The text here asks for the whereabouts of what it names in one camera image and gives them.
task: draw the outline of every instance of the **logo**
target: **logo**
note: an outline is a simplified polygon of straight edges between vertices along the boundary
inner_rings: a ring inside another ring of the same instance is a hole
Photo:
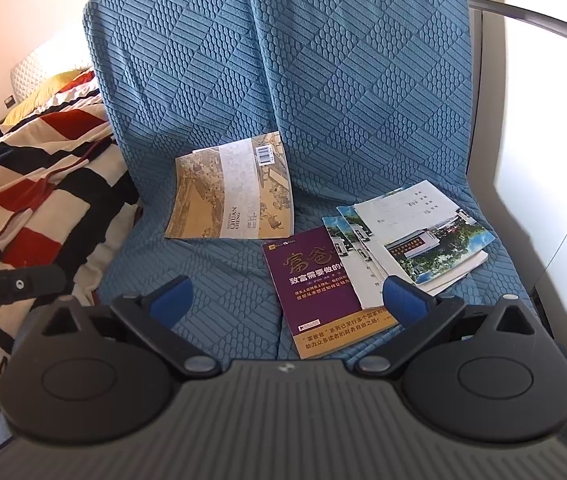
[[[292,363],[284,363],[282,365],[279,365],[278,368],[279,368],[280,372],[287,374],[288,372],[291,372],[292,370],[296,369],[297,367],[295,367],[295,365],[293,365]]]

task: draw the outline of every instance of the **white pillow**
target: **white pillow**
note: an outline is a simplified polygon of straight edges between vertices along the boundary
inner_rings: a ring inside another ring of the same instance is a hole
[[[33,50],[10,70],[18,103],[55,74],[92,66],[82,25],[72,25]]]

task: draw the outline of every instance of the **textured blue fabric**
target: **textured blue fabric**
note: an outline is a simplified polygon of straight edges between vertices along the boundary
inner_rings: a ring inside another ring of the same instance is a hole
[[[164,239],[176,156],[278,129],[297,232],[423,179],[487,226],[465,176],[467,0],[90,0],[84,23],[145,206],[100,293],[189,275],[194,304],[175,330],[225,364],[296,352],[259,241]],[[453,292],[527,298],[501,242],[487,251]],[[352,362],[394,333],[333,356]]]

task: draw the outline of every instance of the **book cover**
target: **book cover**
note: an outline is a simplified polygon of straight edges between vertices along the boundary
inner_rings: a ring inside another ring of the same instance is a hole
[[[292,186],[279,132],[180,156],[166,238],[284,238]]]
[[[377,244],[417,285],[443,278],[495,239],[426,180],[354,209]]]
[[[263,244],[283,315],[302,359],[320,357],[396,325],[363,311],[324,227]]]
[[[373,198],[370,202],[380,200],[385,196],[386,195],[382,195],[377,198]],[[388,276],[398,276],[406,282],[413,282],[403,267],[401,267],[398,261],[393,258],[392,254],[388,253],[383,246],[383,243],[374,234],[372,229],[370,229],[361,219],[361,216],[359,216],[355,210],[355,206],[339,206],[337,207],[337,211],[339,211],[341,216],[352,228],[353,232],[355,232],[356,237],[358,237],[359,240],[361,240],[361,243],[370,251],[374,262],[378,264],[381,269],[385,270]]]
[[[361,307],[383,306],[383,282],[387,274],[374,264],[371,254],[342,216],[324,217],[323,222]]]

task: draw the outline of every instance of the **pillow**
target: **pillow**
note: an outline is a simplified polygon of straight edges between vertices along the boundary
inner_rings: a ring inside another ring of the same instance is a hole
[[[10,111],[3,124],[8,126],[18,124],[24,117],[35,111],[36,108],[43,106],[48,99],[82,72],[83,70],[70,70],[69,72],[54,75],[44,81],[25,101],[22,101]]]

